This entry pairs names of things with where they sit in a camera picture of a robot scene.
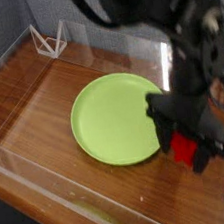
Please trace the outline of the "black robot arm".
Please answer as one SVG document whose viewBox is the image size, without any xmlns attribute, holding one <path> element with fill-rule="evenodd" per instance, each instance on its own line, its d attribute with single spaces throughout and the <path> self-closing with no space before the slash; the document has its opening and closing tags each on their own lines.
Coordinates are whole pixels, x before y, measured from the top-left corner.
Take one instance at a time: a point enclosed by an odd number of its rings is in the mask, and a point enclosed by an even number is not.
<svg viewBox="0 0 224 224">
<path fill-rule="evenodd" d="M 214 82 L 224 87 L 222 0 L 99 0 L 108 20 L 86 0 L 71 1 L 101 27 L 143 23 L 166 34 L 173 54 L 170 92 L 145 96 L 161 148 L 188 160 L 196 174 L 212 157 L 224 158 L 224 125 L 209 105 L 224 108 L 211 94 Z"/>
</svg>

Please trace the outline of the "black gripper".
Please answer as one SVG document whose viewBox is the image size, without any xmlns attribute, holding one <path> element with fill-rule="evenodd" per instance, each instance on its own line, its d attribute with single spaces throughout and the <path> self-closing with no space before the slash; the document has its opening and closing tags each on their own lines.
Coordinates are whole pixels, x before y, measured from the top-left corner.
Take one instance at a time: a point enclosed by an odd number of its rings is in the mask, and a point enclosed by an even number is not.
<svg viewBox="0 0 224 224">
<path fill-rule="evenodd" d="M 213 115 L 205 95 L 154 94 L 145 96 L 146 113 L 153 120 L 160 147 L 170 150 L 173 133 L 179 132 L 197 144 L 193 171 L 202 173 L 210 158 L 224 159 L 224 125 Z"/>
</svg>

